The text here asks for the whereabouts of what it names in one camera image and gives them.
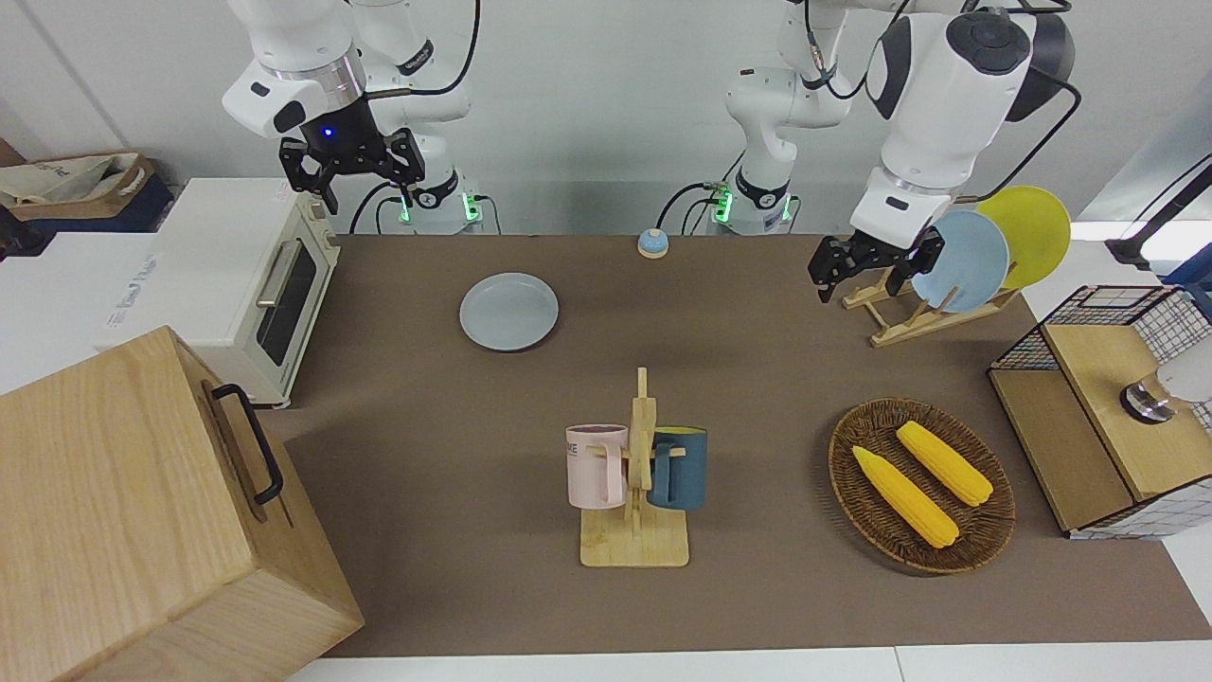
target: pink mug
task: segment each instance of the pink mug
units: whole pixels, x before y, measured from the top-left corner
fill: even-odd
[[[608,510],[627,500],[623,449],[627,428],[584,424],[565,430],[568,442],[568,503],[582,510]]]

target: oven window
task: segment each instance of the oven window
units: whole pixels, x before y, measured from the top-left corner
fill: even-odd
[[[286,351],[291,346],[291,339],[295,338],[295,327],[298,326],[314,281],[315,260],[307,247],[303,247],[286,280],[281,299],[276,306],[265,309],[265,314],[261,317],[261,327],[257,328],[257,344],[278,367],[282,367],[286,360]]]

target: oven door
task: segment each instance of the oven door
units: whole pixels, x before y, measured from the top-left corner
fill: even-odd
[[[287,400],[331,273],[315,235],[302,216],[296,217],[296,228],[286,230],[257,294],[252,334],[245,343],[250,360],[275,379],[279,390],[276,396],[257,396],[257,402]]]

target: wooden cabinet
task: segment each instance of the wooden cabinet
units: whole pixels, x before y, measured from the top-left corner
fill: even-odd
[[[0,680],[282,680],[361,626],[218,385],[162,327],[0,396]]]
[[[1157,368],[1139,331],[1045,323],[1041,339],[1058,369],[989,377],[1060,529],[1156,538],[1212,518],[1212,440],[1195,414],[1145,425],[1120,406],[1121,390]]]

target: dark blue mug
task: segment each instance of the dark blue mug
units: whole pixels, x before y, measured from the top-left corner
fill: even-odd
[[[652,440],[652,491],[648,504],[691,511],[707,502],[707,431],[692,426],[658,426]],[[674,457],[674,449],[686,454]]]

